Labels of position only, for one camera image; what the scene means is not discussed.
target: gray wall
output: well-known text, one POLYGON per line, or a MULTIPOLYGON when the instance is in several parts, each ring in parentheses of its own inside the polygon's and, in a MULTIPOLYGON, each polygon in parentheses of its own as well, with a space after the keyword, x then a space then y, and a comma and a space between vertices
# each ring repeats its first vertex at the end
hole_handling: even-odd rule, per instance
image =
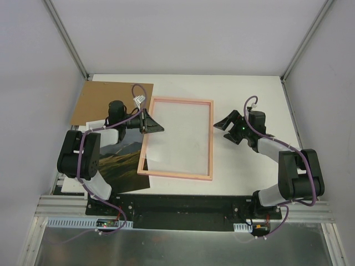
POLYGON ((302 143, 317 150, 326 192, 355 265, 355 2, 337 1, 286 81, 302 143))
POLYGON ((40 0, 0 4, 0 264, 48 192, 82 78, 40 0))
POLYGON ((90 73, 281 75, 324 0, 53 0, 90 73))

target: pink wooden frame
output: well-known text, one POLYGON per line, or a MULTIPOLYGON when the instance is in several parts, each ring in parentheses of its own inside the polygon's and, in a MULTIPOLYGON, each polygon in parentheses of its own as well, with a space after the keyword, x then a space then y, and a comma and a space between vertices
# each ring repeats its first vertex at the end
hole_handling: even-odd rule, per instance
POLYGON ((176 173, 166 171, 150 171, 144 170, 144 162, 146 158, 146 149, 148 145, 149 134, 144 135, 142 149, 138 163, 137 173, 140 175, 162 176, 162 177, 175 177, 187 178, 195 180, 209 180, 212 181, 213 177, 213 101, 212 100, 199 100, 199 99, 183 99, 183 98, 169 98, 169 97, 152 97, 150 100, 149 114, 154 117, 154 106, 157 102, 163 103, 179 103, 179 104, 198 104, 209 106, 209 143, 208 143, 208 163, 207 175, 198 175, 193 173, 176 173))

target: robotic arm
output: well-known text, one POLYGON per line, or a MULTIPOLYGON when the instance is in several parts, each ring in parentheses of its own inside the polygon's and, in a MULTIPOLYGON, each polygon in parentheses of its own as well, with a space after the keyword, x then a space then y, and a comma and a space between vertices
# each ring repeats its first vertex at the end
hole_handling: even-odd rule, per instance
MULTIPOLYGON (((136 101, 137 109, 143 100, 141 98, 140 101, 136 101)), ((115 125, 133 116, 132 114, 127 114, 126 107, 121 101, 112 101, 109 104, 108 114, 105 126, 115 125)), ((103 200, 109 199, 112 188, 98 171, 100 148, 121 142, 125 136, 126 129, 139 129, 142 134, 164 131, 164 128, 155 122, 148 114, 146 108, 144 108, 138 116, 128 120, 126 123, 112 129, 96 131, 86 136, 80 166, 80 178, 95 196, 103 200)), ((76 178, 77 176, 79 146, 83 135, 81 131, 69 130, 59 154, 57 169, 69 178, 76 178)))
MULTIPOLYGON (((226 130, 227 127, 233 123, 231 130, 228 131, 228 134, 224 135, 226 139, 237 145, 239 145, 243 139, 246 139, 249 147, 255 152, 266 155, 278 163, 278 183, 272 187, 253 193, 255 199, 253 211, 257 213, 262 211, 263 208, 276 206, 289 200, 311 198, 312 187, 307 174, 298 173, 298 170, 306 169, 300 155, 278 142, 256 134, 248 126, 246 119, 248 119, 250 125, 256 131, 265 135, 265 113, 252 111, 252 107, 248 107, 247 109, 248 117, 243 117, 238 111, 233 110, 226 118, 216 123, 214 127, 220 130, 226 130)), ((323 195, 324 182, 317 153, 312 149, 300 150, 300 152, 306 157, 310 166, 316 196, 323 195)))

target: white tabletop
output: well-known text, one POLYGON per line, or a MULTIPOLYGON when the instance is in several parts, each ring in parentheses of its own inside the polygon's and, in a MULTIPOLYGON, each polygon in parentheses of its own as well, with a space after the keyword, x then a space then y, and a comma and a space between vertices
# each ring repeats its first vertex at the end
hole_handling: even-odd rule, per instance
MULTIPOLYGON (((211 99, 214 101, 214 122, 225 118, 233 109, 242 113, 245 100, 257 95, 257 110, 266 114, 266 132, 298 146, 277 76, 96 74, 93 81, 153 83, 154 96, 211 99)), ((214 129, 213 181, 150 176, 150 188, 132 193, 251 195, 277 183, 277 163, 252 151, 246 140, 239 145, 233 144, 223 137, 225 133, 214 129)))

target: brown cardboard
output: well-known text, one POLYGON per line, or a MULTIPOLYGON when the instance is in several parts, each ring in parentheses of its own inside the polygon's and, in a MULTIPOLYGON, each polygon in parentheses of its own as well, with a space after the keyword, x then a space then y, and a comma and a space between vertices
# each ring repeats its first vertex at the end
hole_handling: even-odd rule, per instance
MULTIPOLYGON (((120 100, 127 106, 130 113, 134 108, 131 88, 134 83, 86 81, 75 107, 71 125, 84 126, 86 122, 105 119, 108 116, 109 103, 120 100)), ((153 84, 141 84, 146 92, 146 107, 150 104, 153 93, 153 84)), ((135 95, 144 94, 138 86, 134 88, 135 95)))

